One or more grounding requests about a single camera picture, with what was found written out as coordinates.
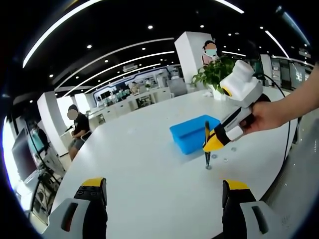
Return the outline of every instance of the person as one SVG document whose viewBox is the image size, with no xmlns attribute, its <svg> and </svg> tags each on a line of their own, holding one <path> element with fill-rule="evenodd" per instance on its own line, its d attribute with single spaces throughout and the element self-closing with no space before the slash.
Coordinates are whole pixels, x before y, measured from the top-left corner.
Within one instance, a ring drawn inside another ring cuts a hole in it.
<svg viewBox="0 0 319 239">
<path fill-rule="evenodd" d="M 135 81 L 132 82 L 132 87 L 130 90 L 131 90 L 132 94 L 137 94 L 139 92 L 139 87 Z"/>
<path fill-rule="evenodd" d="M 100 106 L 102 106 L 103 104 L 104 104 L 104 102 L 103 102 L 103 100 L 101 99 L 101 97 L 100 96 L 98 96 L 97 97 L 97 107 L 100 107 Z"/>
<path fill-rule="evenodd" d="M 299 118 L 319 108 L 319 63 L 308 79 L 285 98 L 275 102 L 258 102 L 252 107 L 255 121 L 245 134 L 282 126 L 290 120 Z"/>
<path fill-rule="evenodd" d="M 31 133 L 35 133 L 38 135 L 43 144 L 44 150 L 47 151 L 49 147 L 48 138 L 46 136 L 46 133 L 37 125 L 37 123 L 34 123 L 33 130 Z"/>
<path fill-rule="evenodd" d="M 210 62 L 216 61 L 219 57 L 217 56 L 217 47 L 215 43 L 211 40 L 205 41 L 204 53 L 202 55 L 203 65 L 209 65 Z"/>
<path fill-rule="evenodd" d="M 73 140 L 68 147 L 71 161 L 73 161 L 76 154 L 83 146 L 84 141 L 87 140 L 87 138 L 90 136 L 90 133 L 86 134 L 90 131 L 90 126 L 88 118 L 84 114 L 79 112 L 76 105 L 71 105 L 69 107 L 68 117 L 70 120 L 74 120 L 75 126 L 75 129 L 71 132 Z"/>
</svg>

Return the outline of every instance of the black ceiling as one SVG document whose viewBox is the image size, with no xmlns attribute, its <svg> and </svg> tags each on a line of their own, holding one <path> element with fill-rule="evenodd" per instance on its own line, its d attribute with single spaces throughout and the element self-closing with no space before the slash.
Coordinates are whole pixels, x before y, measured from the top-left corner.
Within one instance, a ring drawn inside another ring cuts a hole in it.
<svg viewBox="0 0 319 239">
<path fill-rule="evenodd" d="M 7 51 L 17 51 L 16 62 L 22 65 L 25 55 L 30 47 L 43 32 L 64 14 L 84 3 L 78 1 L 27 1 L 16 11 L 16 16 L 24 21 L 12 19 L 7 16 L 8 30 L 21 29 L 20 32 L 11 30 L 15 40 Z M 177 39 L 184 31 L 207 32 L 216 38 L 218 48 L 226 45 L 227 51 L 247 54 L 258 51 L 283 56 L 279 47 L 267 36 L 265 29 L 269 30 L 281 43 L 290 57 L 304 60 L 298 54 L 298 49 L 304 43 L 288 28 L 286 23 L 275 14 L 280 5 L 287 10 L 299 26 L 311 35 L 309 14 L 300 12 L 299 2 L 276 0 L 228 0 L 245 11 L 240 14 L 225 5 L 214 0 L 103 0 L 76 15 L 72 16 L 58 27 L 36 50 L 26 67 L 19 76 L 21 87 L 14 87 L 15 95 L 27 92 L 38 92 L 54 89 L 73 72 L 80 69 L 94 59 L 103 56 L 116 49 L 159 38 L 173 37 Z M 248 41 L 256 45 L 252 48 Z M 71 77 L 62 86 L 76 86 L 82 81 L 105 70 L 111 66 L 144 55 L 175 50 L 174 40 L 148 43 L 132 47 L 114 53 L 105 59 L 90 65 Z M 167 62 L 178 63 L 177 54 L 154 56 L 136 61 L 142 66 L 161 63 L 164 58 Z M 107 80 L 122 73 L 123 66 L 110 70 L 92 81 L 85 83 L 87 86 L 95 86 L 103 80 Z"/>
</svg>

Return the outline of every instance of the face mask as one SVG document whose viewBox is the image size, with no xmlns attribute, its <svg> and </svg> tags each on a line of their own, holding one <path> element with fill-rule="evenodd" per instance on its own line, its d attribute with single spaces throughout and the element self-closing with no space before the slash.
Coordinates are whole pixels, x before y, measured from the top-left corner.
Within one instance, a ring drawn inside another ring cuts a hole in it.
<svg viewBox="0 0 319 239">
<path fill-rule="evenodd" d="M 207 49 L 206 54 L 209 56 L 214 56 L 217 53 L 217 49 Z"/>
</svg>

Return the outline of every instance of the white table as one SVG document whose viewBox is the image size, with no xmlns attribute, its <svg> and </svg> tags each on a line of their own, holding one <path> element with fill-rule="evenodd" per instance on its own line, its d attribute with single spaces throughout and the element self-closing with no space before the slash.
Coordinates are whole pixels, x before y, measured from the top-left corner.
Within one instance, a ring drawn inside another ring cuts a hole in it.
<svg viewBox="0 0 319 239">
<path fill-rule="evenodd" d="M 221 233 L 222 180 L 247 183 L 259 200 L 282 166 L 288 124 L 212 153 L 218 157 L 208 171 L 204 154 L 183 155 L 169 131 L 204 114 L 222 119 L 233 111 L 203 93 L 163 101 L 98 127 L 67 171 L 53 209 L 86 179 L 105 177 L 109 239 L 209 239 Z M 264 93 L 272 101 L 282 98 L 275 89 Z M 288 149 L 296 124 L 291 124 Z"/>
</svg>

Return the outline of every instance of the white pillar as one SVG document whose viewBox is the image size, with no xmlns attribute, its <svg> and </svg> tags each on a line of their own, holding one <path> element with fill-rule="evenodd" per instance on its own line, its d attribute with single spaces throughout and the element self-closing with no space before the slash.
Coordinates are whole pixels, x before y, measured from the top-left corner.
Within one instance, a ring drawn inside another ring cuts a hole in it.
<svg viewBox="0 0 319 239">
<path fill-rule="evenodd" d="M 66 131 L 66 126 L 62 119 L 55 93 L 53 91 L 43 93 L 37 104 L 46 134 L 54 149 L 60 156 L 66 154 L 68 150 L 60 138 Z"/>
<path fill-rule="evenodd" d="M 85 97 L 86 97 L 86 100 L 89 103 L 90 108 L 91 109 L 96 108 L 96 103 L 95 103 L 95 101 L 93 99 L 93 94 L 92 93 L 91 94 L 85 94 Z"/>
<path fill-rule="evenodd" d="M 267 54 L 261 54 L 260 58 L 261 58 L 261 63 L 263 65 L 264 74 L 269 76 L 271 79 L 274 79 L 270 56 Z M 271 83 L 272 83 L 271 80 L 269 80 L 267 77 L 266 79 L 269 85 L 271 86 Z"/>
<path fill-rule="evenodd" d="M 186 31 L 175 41 L 176 51 L 188 92 L 192 91 L 190 83 L 193 76 L 203 66 L 203 46 L 205 41 L 208 40 L 212 41 L 210 34 Z M 197 84 L 197 88 L 199 90 L 204 89 L 202 84 Z"/>
</svg>

